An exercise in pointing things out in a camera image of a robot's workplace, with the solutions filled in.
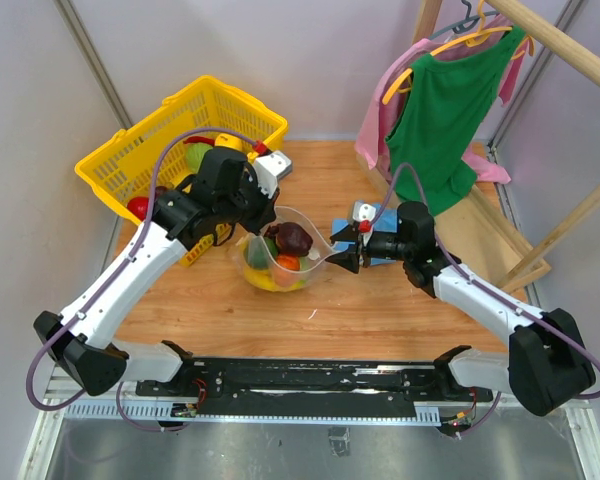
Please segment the clear dotted zip top bag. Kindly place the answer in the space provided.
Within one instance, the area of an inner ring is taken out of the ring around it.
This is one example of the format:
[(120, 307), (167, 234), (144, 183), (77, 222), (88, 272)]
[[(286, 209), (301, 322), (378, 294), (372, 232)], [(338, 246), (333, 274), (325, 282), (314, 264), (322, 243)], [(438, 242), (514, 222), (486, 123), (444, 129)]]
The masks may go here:
[(245, 234), (231, 249), (239, 273), (252, 286), (291, 292), (315, 280), (335, 249), (300, 211), (277, 207), (260, 233)]

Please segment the rough orange toy tangerine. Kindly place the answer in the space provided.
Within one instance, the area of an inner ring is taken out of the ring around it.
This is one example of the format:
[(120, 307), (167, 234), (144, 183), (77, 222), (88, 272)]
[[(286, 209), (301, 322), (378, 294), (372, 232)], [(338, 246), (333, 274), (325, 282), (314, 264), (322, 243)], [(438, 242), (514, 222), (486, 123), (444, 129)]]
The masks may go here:
[(299, 271), (298, 257), (279, 254), (276, 257), (276, 267), (273, 269), (274, 282), (282, 288), (290, 287), (298, 280)]

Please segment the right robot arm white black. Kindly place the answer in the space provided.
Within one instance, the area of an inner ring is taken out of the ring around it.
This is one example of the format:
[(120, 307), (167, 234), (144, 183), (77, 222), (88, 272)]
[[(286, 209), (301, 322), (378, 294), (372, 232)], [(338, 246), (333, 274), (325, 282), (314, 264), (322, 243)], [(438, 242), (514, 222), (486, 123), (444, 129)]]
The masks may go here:
[(425, 204), (402, 203), (391, 231), (376, 228), (375, 213), (355, 203), (351, 219), (330, 237), (339, 248), (328, 262), (352, 273), (374, 259), (399, 262), (414, 287), (462, 311), (507, 348), (498, 354), (461, 345), (438, 357), (432, 378), (440, 397), (454, 400), (477, 387), (510, 394), (545, 416), (595, 384), (593, 361), (568, 312), (543, 311), (476, 275), (442, 247)]

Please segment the dark purple toy fruit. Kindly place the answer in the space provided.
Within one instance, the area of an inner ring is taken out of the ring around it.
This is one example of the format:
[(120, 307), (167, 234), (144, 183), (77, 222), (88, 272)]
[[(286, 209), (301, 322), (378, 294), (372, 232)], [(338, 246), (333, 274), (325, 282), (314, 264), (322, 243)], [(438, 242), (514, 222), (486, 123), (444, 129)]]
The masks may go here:
[(313, 246), (313, 237), (298, 223), (283, 222), (277, 225), (275, 242), (280, 253), (304, 257)]

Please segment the white toy garlic bulb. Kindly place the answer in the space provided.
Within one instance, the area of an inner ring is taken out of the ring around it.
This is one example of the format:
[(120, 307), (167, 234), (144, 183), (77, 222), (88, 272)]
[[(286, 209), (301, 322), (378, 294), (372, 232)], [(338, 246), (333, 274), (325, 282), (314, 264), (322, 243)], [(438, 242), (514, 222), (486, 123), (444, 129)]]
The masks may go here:
[(322, 259), (316, 252), (310, 252), (308, 255), (299, 258), (300, 271), (312, 272), (321, 263)]

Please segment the yellow toy banana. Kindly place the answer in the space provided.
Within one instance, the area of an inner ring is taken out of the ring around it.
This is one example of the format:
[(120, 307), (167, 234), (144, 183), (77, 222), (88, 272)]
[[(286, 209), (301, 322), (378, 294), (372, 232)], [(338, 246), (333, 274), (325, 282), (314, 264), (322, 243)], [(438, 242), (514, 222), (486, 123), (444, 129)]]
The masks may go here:
[(265, 270), (253, 270), (250, 268), (245, 268), (242, 270), (242, 273), (245, 280), (250, 285), (269, 292), (291, 292), (305, 287), (305, 281), (298, 281), (286, 287), (280, 286)]

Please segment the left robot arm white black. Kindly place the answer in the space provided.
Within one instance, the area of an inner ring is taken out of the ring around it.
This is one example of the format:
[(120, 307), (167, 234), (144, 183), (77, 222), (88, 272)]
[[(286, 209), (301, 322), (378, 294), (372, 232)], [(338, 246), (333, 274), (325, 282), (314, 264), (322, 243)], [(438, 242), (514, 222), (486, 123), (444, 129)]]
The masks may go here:
[(148, 289), (217, 226), (257, 233), (276, 218), (279, 182), (292, 170), (280, 151), (249, 162), (245, 154), (214, 147), (199, 170), (161, 194), (122, 253), (84, 294), (34, 321), (43, 353), (90, 396), (120, 382), (157, 381), (170, 394), (187, 393), (194, 371), (182, 349), (115, 342), (125, 317)]

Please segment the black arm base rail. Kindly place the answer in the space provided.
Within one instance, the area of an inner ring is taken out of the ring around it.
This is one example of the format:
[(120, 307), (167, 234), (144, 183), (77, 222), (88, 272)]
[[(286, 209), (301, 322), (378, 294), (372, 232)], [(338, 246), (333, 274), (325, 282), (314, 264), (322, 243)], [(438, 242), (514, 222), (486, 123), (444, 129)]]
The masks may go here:
[(229, 418), (400, 419), (418, 402), (486, 404), (483, 388), (450, 387), (431, 362), (198, 357), (162, 383), (142, 381), (139, 396), (192, 398), (201, 412)]

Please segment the dark red toy grapes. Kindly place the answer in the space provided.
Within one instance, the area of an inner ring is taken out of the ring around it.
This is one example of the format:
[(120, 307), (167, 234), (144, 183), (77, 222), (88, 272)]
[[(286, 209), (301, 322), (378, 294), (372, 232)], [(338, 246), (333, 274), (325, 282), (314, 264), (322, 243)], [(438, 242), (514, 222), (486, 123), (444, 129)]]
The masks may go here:
[(267, 230), (264, 233), (264, 237), (271, 239), (272, 241), (276, 241), (279, 231), (280, 231), (279, 224), (270, 225), (267, 227)]

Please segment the yellow green toy mango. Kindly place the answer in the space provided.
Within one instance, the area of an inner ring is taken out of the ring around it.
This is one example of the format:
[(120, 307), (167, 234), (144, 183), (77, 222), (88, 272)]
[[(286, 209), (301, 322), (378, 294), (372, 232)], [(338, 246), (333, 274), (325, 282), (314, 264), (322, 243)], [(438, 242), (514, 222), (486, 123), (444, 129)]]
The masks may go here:
[(251, 239), (244, 251), (245, 262), (254, 270), (267, 270), (269, 256), (268, 244), (261, 237)]

